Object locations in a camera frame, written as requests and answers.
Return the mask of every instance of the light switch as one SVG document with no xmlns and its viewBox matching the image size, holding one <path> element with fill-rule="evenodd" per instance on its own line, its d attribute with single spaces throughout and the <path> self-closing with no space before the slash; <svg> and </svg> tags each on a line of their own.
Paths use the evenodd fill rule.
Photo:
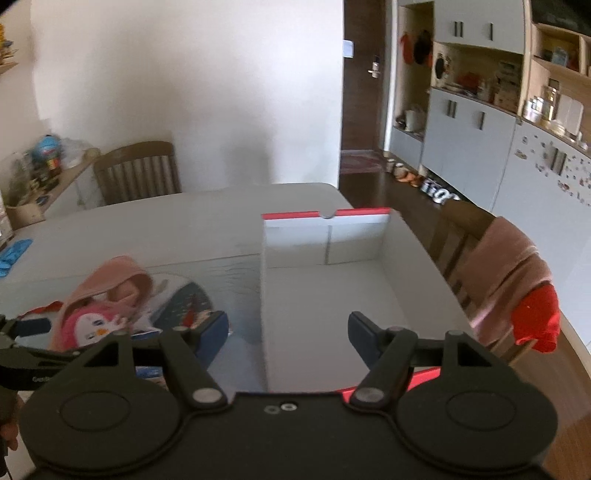
<svg viewBox="0 0 591 480">
<path fill-rule="evenodd" d="M 355 52 L 355 45 L 350 40 L 343 40 L 343 57 L 352 59 Z"/>
</svg>

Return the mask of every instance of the white cabinet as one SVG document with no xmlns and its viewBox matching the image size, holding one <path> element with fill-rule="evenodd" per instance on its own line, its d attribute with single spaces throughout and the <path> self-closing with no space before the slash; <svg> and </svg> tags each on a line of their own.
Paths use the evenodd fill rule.
<svg viewBox="0 0 591 480">
<path fill-rule="evenodd" d="M 567 154 L 560 176 L 551 171 L 554 147 Z M 524 122 L 515 130 L 492 211 L 538 246 L 552 271 L 560 308 L 585 343 L 591 342 L 590 171 L 591 158 Z"/>
<path fill-rule="evenodd" d="M 475 45 L 525 53 L 525 9 L 523 0 L 477 0 L 485 12 L 477 25 Z"/>
<path fill-rule="evenodd" d="M 407 132 L 394 128 L 392 130 L 390 151 L 409 166 L 418 170 L 421 164 L 423 142 Z"/>
<path fill-rule="evenodd" d="M 422 162 L 439 176 L 442 176 L 443 166 L 454 157 L 450 139 L 458 136 L 457 122 L 453 119 L 454 101 L 458 98 L 441 90 L 431 90 Z"/>
<path fill-rule="evenodd" d="M 436 0 L 435 41 L 523 54 L 523 1 Z"/>
<path fill-rule="evenodd" d="M 505 170 L 515 117 L 433 89 L 423 165 L 481 208 L 491 210 Z"/>
<path fill-rule="evenodd" d="M 485 210 L 492 210 L 505 172 L 516 119 L 493 107 L 470 101 L 465 137 L 471 143 L 467 150 L 469 179 L 463 194 Z"/>
</svg>

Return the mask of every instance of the clutter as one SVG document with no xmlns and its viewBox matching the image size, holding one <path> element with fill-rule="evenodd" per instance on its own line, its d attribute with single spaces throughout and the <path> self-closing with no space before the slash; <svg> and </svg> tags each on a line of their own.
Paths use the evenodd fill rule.
<svg viewBox="0 0 591 480">
<path fill-rule="evenodd" d="M 0 278 L 8 276 L 14 264 L 31 246 L 33 240 L 19 240 L 0 253 Z"/>
</svg>

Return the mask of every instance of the wooden chair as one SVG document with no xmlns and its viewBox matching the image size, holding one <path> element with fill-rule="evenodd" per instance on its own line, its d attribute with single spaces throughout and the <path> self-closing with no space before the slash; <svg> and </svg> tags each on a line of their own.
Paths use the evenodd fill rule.
<svg viewBox="0 0 591 480">
<path fill-rule="evenodd" d="M 441 209 L 429 255 L 450 284 L 464 311 L 472 305 L 472 299 L 462 292 L 462 283 L 454 278 L 454 273 L 460 260 L 482 240 L 494 219 L 493 214 L 468 202 L 448 201 Z M 510 328 L 491 347 L 495 355 L 510 365 L 516 363 L 535 345 L 535 340 L 516 345 L 512 333 Z"/>
<path fill-rule="evenodd" d="M 136 143 L 96 160 L 95 176 L 107 205 L 181 193 L 174 146 Z"/>
</svg>

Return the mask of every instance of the white wall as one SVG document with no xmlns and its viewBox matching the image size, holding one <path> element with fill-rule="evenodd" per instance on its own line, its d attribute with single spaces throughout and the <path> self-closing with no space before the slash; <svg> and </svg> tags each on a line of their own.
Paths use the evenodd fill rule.
<svg viewBox="0 0 591 480">
<path fill-rule="evenodd" d="M 31 18 L 56 133 L 171 139 L 185 191 L 337 185 L 342 0 L 33 0 Z"/>
<path fill-rule="evenodd" d="M 9 61 L 19 63 L 0 75 L 0 189 L 3 191 L 9 182 L 8 157 L 31 148 L 45 133 L 33 90 L 30 11 L 31 0 L 20 0 L 0 17 L 6 38 L 18 49 Z"/>
</svg>

